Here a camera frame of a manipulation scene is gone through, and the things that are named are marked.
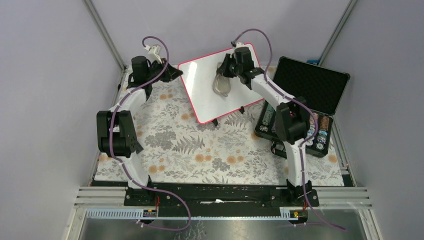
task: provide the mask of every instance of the red border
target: red border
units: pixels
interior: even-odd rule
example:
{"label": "red border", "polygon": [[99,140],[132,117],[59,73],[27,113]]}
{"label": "red border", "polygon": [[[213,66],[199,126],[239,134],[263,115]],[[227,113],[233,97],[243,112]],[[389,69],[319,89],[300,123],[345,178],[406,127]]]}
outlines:
{"label": "red border", "polygon": [[[254,55],[255,55],[256,59],[258,59],[258,55],[256,54],[255,47],[254,47],[254,46],[253,46],[253,44],[251,44],[250,42],[247,42],[247,43],[245,43],[244,45],[248,45],[248,44],[252,46],[252,49],[253,49]],[[192,61],[197,60],[197,59],[205,58],[205,57],[210,56],[210,55],[219,54],[219,53],[222,53],[222,52],[228,51],[228,50],[230,50],[230,49],[232,49],[232,47],[227,48],[227,49],[224,49],[224,50],[221,50],[221,51],[217,51],[217,52],[214,52],[214,53],[210,53],[210,54],[207,54],[207,55],[204,55],[204,56],[196,57],[196,58],[193,58],[193,59],[188,60],[188,61],[183,61],[183,62],[181,62],[180,64],[178,64],[178,66],[177,66],[176,68],[177,68],[177,69],[180,69],[180,65],[181,65],[181,64],[186,64],[186,63],[188,63],[188,62],[192,62]],[[182,80],[182,81],[181,81],[181,82],[182,82],[182,84],[184,85],[185,92],[187,93],[188,100],[190,101],[191,107],[193,108],[193,112],[194,112],[194,115],[196,116],[196,120],[197,120],[197,122],[198,122],[199,124],[207,124],[207,123],[210,123],[210,122],[212,122],[214,119],[218,119],[218,118],[220,118],[220,117],[223,117],[223,116],[225,116],[225,115],[228,115],[228,114],[234,113],[235,111],[238,111],[238,110],[240,110],[240,109],[241,109],[241,107],[240,107],[240,108],[237,108],[237,109],[235,109],[235,110],[233,110],[233,111],[229,111],[229,112],[227,112],[227,113],[225,113],[225,114],[222,114],[221,116],[217,116],[217,117],[216,117],[216,118],[214,118],[214,119],[211,119],[211,120],[208,120],[208,121],[205,121],[205,122],[200,122],[200,121],[199,121],[199,118],[198,118],[198,115],[197,115],[197,113],[196,113],[196,110],[195,110],[195,106],[193,106],[192,100],[191,100],[191,98],[189,97],[189,93],[187,92],[187,87],[186,87],[186,84],[184,83],[183,76],[181,76],[181,80]],[[254,101],[254,102],[252,102],[252,103],[250,103],[250,104],[247,104],[247,105],[245,105],[244,107],[247,107],[247,106],[253,105],[253,104],[258,103],[258,102],[260,102],[260,101],[262,101],[262,100],[263,100],[263,98],[261,98],[261,99],[259,99],[259,100],[257,100],[257,101]]]}

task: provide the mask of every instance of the case lid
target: case lid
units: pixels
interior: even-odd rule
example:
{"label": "case lid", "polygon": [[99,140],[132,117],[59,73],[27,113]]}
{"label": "case lid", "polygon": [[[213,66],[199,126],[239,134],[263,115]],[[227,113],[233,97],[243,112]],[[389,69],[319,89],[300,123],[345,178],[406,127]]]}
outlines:
{"label": "case lid", "polygon": [[333,116],[350,77],[348,73],[282,56],[273,81],[287,93],[304,97],[311,110]]}

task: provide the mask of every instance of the white poker chip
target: white poker chip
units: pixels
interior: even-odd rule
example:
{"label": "white poker chip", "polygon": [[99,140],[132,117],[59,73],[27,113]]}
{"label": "white poker chip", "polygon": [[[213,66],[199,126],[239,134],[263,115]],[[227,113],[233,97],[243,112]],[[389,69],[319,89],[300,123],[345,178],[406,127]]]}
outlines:
{"label": "white poker chip", "polygon": [[318,150],[324,150],[324,144],[322,144],[321,142],[318,142],[318,143],[316,144],[316,148],[317,148]]}

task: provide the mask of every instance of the whiteboard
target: whiteboard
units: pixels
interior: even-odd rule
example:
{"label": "whiteboard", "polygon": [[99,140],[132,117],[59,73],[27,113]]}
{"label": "whiteboard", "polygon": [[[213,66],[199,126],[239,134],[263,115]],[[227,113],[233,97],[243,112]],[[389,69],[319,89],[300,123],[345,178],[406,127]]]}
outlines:
{"label": "whiteboard", "polygon": [[[248,43],[246,47],[250,49],[254,66],[259,67],[252,44]],[[238,77],[229,79],[231,91],[227,97],[213,91],[212,84],[217,73],[217,64],[222,63],[225,54],[233,52],[233,48],[227,48],[178,65],[178,69],[184,73],[181,79],[197,122],[200,124],[206,124],[237,111],[242,106],[245,107],[263,99],[262,96],[242,84]]]}
{"label": "whiteboard", "polygon": [[[142,39],[161,38],[170,50],[170,63],[179,64],[230,48],[242,31],[258,28],[268,34],[273,65],[279,57],[317,60],[349,0],[93,0],[113,43],[126,64],[146,55]],[[267,41],[258,32],[240,39],[255,46],[258,60],[270,57]],[[156,44],[148,40],[148,45]]]}

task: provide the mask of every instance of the cable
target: cable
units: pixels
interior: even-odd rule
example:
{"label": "cable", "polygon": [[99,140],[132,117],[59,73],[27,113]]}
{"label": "cable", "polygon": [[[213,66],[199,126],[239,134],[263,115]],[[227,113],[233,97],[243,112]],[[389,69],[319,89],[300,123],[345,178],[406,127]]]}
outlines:
{"label": "cable", "polygon": [[[273,52],[272,52],[272,47],[271,47],[271,42],[270,42],[270,39],[268,38],[268,36],[267,36],[267,34],[265,33],[265,32],[263,32],[262,30],[259,30],[259,29],[257,29],[257,28],[250,28],[250,29],[247,29],[247,30],[245,30],[245,31],[243,31],[242,33],[240,33],[240,35],[238,35],[236,38],[235,38],[235,40],[234,40],[234,42],[236,42],[243,34],[245,34],[246,32],[249,32],[249,31],[257,31],[257,32],[260,32],[265,38],[266,38],[266,41],[268,41],[268,45],[269,45],[269,50],[271,51],[271,54],[270,54],[270,58],[269,58],[269,62],[268,62],[268,65],[266,66],[266,68],[265,68],[265,74],[264,74],[264,76],[265,76],[265,81],[266,81],[266,83],[272,88],[272,89],[274,89],[278,94],[280,94],[283,98],[285,98],[285,99],[287,99],[287,100],[289,100],[289,101],[292,101],[292,102],[294,102],[295,104],[298,104],[299,106],[301,106],[302,108],[304,108],[311,116],[312,116],[312,119],[313,119],[313,124],[315,125],[315,130],[314,130],[314,132],[313,132],[313,134],[311,135],[311,136],[309,136],[309,137],[307,137],[305,140],[303,140],[301,143],[300,143],[300,145],[299,145],[299,148],[301,148],[302,149],[302,146],[307,142],[307,141],[309,141],[310,139],[313,139],[314,137],[315,137],[315,135],[317,135],[317,132],[318,132],[318,120],[314,117],[314,114],[312,113],[312,111],[307,107],[307,106],[305,106],[303,103],[301,103],[301,102],[299,102],[299,101],[297,101],[297,100],[295,100],[295,99],[293,99],[293,98],[291,98],[291,97],[288,97],[288,96],[286,96],[284,93],[282,93],[279,89],[278,89],[278,87],[276,87],[275,85],[274,85],[274,83],[273,82],[271,82],[271,81],[268,81],[267,80],[267,72],[268,72],[268,67],[270,66],[270,64],[271,64],[271,61],[273,60]],[[337,225],[337,224],[333,224],[333,223],[330,223],[330,222],[328,222],[328,221],[326,221],[323,217],[321,217],[319,214],[318,214],[318,212],[312,207],[312,205],[311,205],[311,203],[309,202],[309,199],[307,198],[307,192],[306,192],[306,187],[305,187],[305,164],[304,164],[304,156],[303,156],[303,152],[302,151],[300,151],[300,164],[301,164],[301,170],[302,170],[302,186],[303,186],[303,195],[304,195],[304,198],[305,198],[305,200],[306,200],[306,202],[307,202],[307,205],[309,206],[309,208],[312,210],[312,212],[323,222],[323,224],[326,224],[326,225],[328,225],[328,226],[330,226],[330,227],[333,227],[333,228],[335,228],[335,229],[337,229],[337,230],[340,230],[340,231],[343,231],[343,232],[347,232],[348,230],[346,229],[346,228],[344,228],[344,227],[342,227],[342,226],[339,226],[339,225]]]}
{"label": "cable", "polygon": [[163,69],[162,69],[162,71],[160,71],[160,73],[157,75],[157,76],[155,76],[152,80],[150,80],[150,81],[148,81],[148,82],[146,82],[146,83],[143,83],[142,85],[140,85],[140,86],[138,86],[138,87],[136,87],[136,88],[134,88],[133,90],[131,90],[129,93],[127,93],[122,99],[121,99],[121,101],[117,104],[117,106],[116,106],[116,108],[115,108],[115,110],[113,111],[113,113],[112,113],[112,118],[111,118],[111,120],[110,120],[110,129],[109,129],[109,150],[110,150],[110,156],[113,158],[113,159],[115,159],[115,160],[117,160],[119,163],[121,163],[121,166],[122,166],[122,169],[123,169],[123,171],[125,172],[125,174],[126,174],[126,176],[128,177],[128,181],[131,181],[133,184],[135,184],[136,186],[138,186],[138,187],[140,187],[140,188],[142,188],[142,189],[145,189],[145,190],[148,190],[148,191],[154,191],[154,192],[159,192],[159,193],[165,193],[165,194],[169,194],[169,195],[172,195],[172,196],[174,196],[175,198],[177,198],[183,205],[184,205],[184,207],[185,207],[185,209],[187,209],[187,213],[188,213],[188,222],[187,222],[187,224],[185,225],[185,226],[183,226],[183,227],[180,227],[180,228],[168,228],[168,227],[162,227],[162,226],[153,226],[153,225],[148,225],[148,224],[146,224],[146,226],[147,227],[149,227],[149,228],[154,228],[154,229],[161,229],[161,230],[169,230],[169,231],[182,231],[182,230],[184,230],[184,229],[186,229],[186,228],[188,228],[189,226],[190,226],[190,223],[192,222],[192,214],[191,214],[191,212],[190,212],[190,209],[189,209],[189,206],[187,206],[187,204],[186,204],[186,202],[180,197],[180,196],[178,196],[177,194],[175,194],[175,193],[173,193],[173,192],[171,192],[171,191],[167,191],[167,190],[162,190],[162,189],[155,189],[155,188],[151,188],[151,187],[147,187],[147,186],[143,186],[143,185],[141,185],[140,183],[138,183],[138,182],[136,182],[132,177],[131,177],[131,175],[130,175],[130,173],[128,172],[128,170],[127,170],[127,167],[125,166],[125,163],[124,163],[124,161],[123,160],[121,160],[120,158],[118,158],[118,157],[116,157],[115,156],[115,153],[114,153],[114,148],[113,148],[113,132],[114,132],[114,124],[115,124],[115,117],[116,117],[116,115],[117,115],[117,112],[118,112],[118,110],[119,110],[119,108],[120,108],[120,106],[122,106],[122,104],[125,102],[125,100],[131,95],[131,94],[133,94],[134,92],[136,92],[136,91],[138,91],[138,90],[140,90],[141,88],[143,88],[144,86],[146,86],[146,85],[149,85],[149,84],[151,84],[151,83],[153,83],[156,79],[158,79],[164,72],[165,72],[165,70],[167,69],[167,67],[168,67],[168,63],[169,63],[169,59],[170,59],[170,53],[169,53],[169,51],[168,51],[168,47],[167,47],[167,45],[162,41],[162,40],[160,40],[159,38],[157,38],[157,37],[155,37],[155,36],[146,36],[145,38],[143,38],[143,40],[141,41],[141,44],[143,45],[143,47],[146,47],[146,45],[145,45],[145,40],[146,39],[155,39],[155,40],[158,40],[162,45],[163,45],[163,47],[165,48],[165,50],[166,50],[166,62],[165,62],[165,65],[163,66]]}

